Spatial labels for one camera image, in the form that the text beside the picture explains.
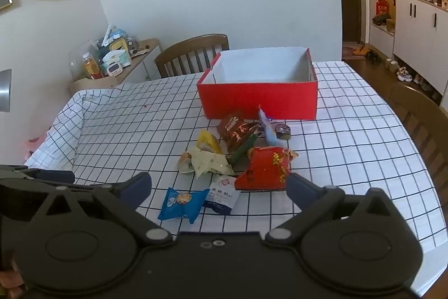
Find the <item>white checkered tablecloth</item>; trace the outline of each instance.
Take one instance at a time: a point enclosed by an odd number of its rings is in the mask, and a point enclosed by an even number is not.
[[[339,186],[348,194],[382,188],[425,252],[446,242],[436,191],[400,120],[344,62],[314,66],[319,80],[317,120],[288,121],[292,129],[288,147],[299,154],[291,163],[292,171],[319,186]],[[138,211],[160,223],[157,216],[167,188],[200,191],[211,181],[210,173],[195,179],[176,168],[179,156],[196,144],[202,129],[219,136],[220,121],[203,114],[196,89],[200,76],[76,93],[28,166],[73,169],[81,185],[121,182],[149,171],[153,190]],[[264,144],[263,138],[257,141]],[[232,215],[202,209],[194,224],[179,218],[162,222],[162,227],[174,234],[179,230],[265,234],[299,211],[285,192],[243,192]]]

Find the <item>red box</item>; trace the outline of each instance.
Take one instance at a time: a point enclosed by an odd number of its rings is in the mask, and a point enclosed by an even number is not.
[[[198,82],[205,116],[241,111],[258,119],[258,106],[277,120],[315,120],[317,77],[305,47],[223,51]]]

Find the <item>lamp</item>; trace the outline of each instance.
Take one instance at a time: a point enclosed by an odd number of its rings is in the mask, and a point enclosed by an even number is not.
[[[0,71],[0,112],[9,112],[11,109],[11,69]]]

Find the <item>green snack bag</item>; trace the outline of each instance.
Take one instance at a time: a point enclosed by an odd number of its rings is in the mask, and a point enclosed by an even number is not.
[[[227,155],[227,161],[230,165],[236,164],[241,157],[246,155],[247,151],[249,151],[252,147],[254,147],[255,141],[260,136],[260,133],[254,133],[250,137],[248,137],[240,147],[231,155]]]

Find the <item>wooden chair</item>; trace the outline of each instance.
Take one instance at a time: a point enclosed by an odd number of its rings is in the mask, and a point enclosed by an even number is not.
[[[393,86],[389,105],[418,148],[448,222],[448,116],[427,96],[403,84]],[[423,297],[448,298],[448,270]]]
[[[216,46],[220,45],[222,50],[228,50],[228,38],[226,35],[222,34],[211,34],[211,35],[203,35],[194,38],[190,38],[189,40],[185,40],[175,45],[167,48],[163,51],[156,59],[155,64],[157,65],[158,71],[162,78],[167,78],[169,76],[178,76],[178,75],[187,75],[193,74],[195,72],[203,72],[204,67],[201,63],[201,59],[199,53],[203,53],[205,60],[205,67],[210,67],[210,60],[217,55]],[[212,53],[211,59],[209,59],[208,52]],[[194,56],[196,59],[196,64],[198,69],[195,69],[193,66],[191,53],[194,52]],[[187,62],[189,72],[187,71],[184,62]]]

